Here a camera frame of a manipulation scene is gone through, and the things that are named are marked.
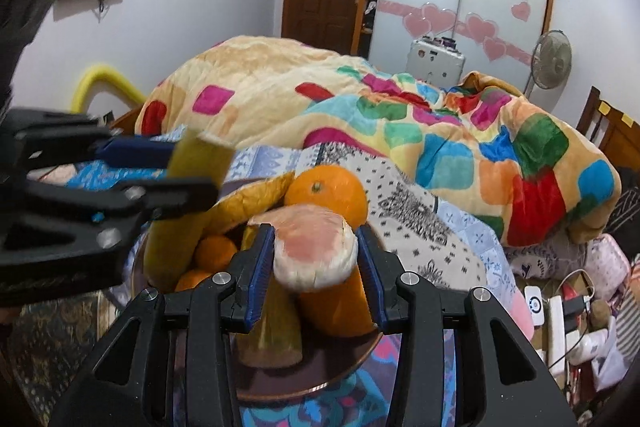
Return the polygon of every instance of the yellow sticky note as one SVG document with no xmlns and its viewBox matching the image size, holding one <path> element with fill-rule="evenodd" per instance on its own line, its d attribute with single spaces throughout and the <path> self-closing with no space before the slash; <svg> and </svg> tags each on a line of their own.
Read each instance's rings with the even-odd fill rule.
<svg viewBox="0 0 640 427">
<path fill-rule="evenodd" d="M 602 113 L 604 116 L 607 116 L 610 110 L 611 110 L 611 107 L 607 102 L 600 102 L 600 107 L 598 108 L 598 111 L 600 113 Z"/>
<path fill-rule="evenodd" d="M 634 126 L 634 121 L 631 120 L 631 117 L 628 114 L 623 114 L 622 115 L 622 121 L 624 123 L 626 123 L 629 127 L 633 127 Z"/>
</svg>

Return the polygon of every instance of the blanket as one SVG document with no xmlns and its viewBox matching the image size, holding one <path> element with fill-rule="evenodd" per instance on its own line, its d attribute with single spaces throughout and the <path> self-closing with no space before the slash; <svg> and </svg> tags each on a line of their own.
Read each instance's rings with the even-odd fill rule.
<svg viewBox="0 0 640 427">
<path fill-rule="evenodd" d="M 518 94 L 477 72 L 442 90 L 363 58 L 237 37 L 159 84 L 136 132 L 185 124 L 238 148 L 343 142 L 388 157 L 503 245 L 539 243 L 562 228 L 574 243 L 593 239 L 620 195 L 617 172 L 571 126 Z"/>
</svg>

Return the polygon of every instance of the blue patch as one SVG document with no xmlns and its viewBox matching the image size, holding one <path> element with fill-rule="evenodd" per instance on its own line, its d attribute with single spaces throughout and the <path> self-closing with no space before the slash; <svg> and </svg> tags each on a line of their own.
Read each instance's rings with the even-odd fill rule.
<svg viewBox="0 0 640 427">
<path fill-rule="evenodd" d="M 340 94 L 307 107 L 302 114 L 322 113 L 340 118 L 360 134 L 373 136 L 376 133 L 378 120 L 365 118 L 356 107 L 360 97 L 357 94 Z"/>
<path fill-rule="evenodd" d="M 433 89 L 433 87 L 418 81 L 416 81 L 415 87 L 421 97 L 423 97 L 427 102 L 436 103 L 438 101 L 440 92 L 437 89 Z"/>
<path fill-rule="evenodd" d="M 501 162 L 505 160 L 513 160 L 518 162 L 516 153 L 513 150 L 513 144 L 509 137 L 509 130 L 505 125 L 500 127 L 500 134 L 496 136 L 491 142 L 480 143 L 480 152 L 482 156 L 491 160 L 492 162 Z"/>
<path fill-rule="evenodd" d="M 462 143 L 428 134 L 418 159 L 415 181 L 424 188 L 463 190 L 474 182 L 474 158 Z"/>
<path fill-rule="evenodd" d="M 580 188 L 582 199 L 593 196 L 598 204 L 604 203 L 611 197 L 614 185 L 613 174 L 604 160 L 594 161 L 582 171 L 578 178 L 578 188 Z"/>
</svg>

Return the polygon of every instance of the power strip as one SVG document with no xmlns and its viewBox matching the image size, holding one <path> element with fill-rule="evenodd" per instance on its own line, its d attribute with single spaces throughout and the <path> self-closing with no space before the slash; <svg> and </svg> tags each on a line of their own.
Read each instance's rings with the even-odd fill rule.
<svg viewBox="0 0 640 427">
<path fill-rule="evenodd" d="M 548 346 L 546 352 L 547 367 L 564 357 L 566 341 L 564 339 L 564 313 L 562 312 L 562 297 L 556 295 L 548 302 Z M 564 373 L 565 362 L 558 362 L 549 368 L 553 377 Z"/>
</svg>

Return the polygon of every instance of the orange patch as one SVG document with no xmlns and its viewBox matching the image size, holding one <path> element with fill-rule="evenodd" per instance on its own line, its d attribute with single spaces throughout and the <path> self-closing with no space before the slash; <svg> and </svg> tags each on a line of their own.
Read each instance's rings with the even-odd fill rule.
<svg viewBox="0 0 640 427">
<path fill-rule="evenodd" d="M 487 204 L 508 204 L 513 200 L 513 179 L 520 175 L 513 160 L 480 161 L 480 195 Z"/>
</svg>

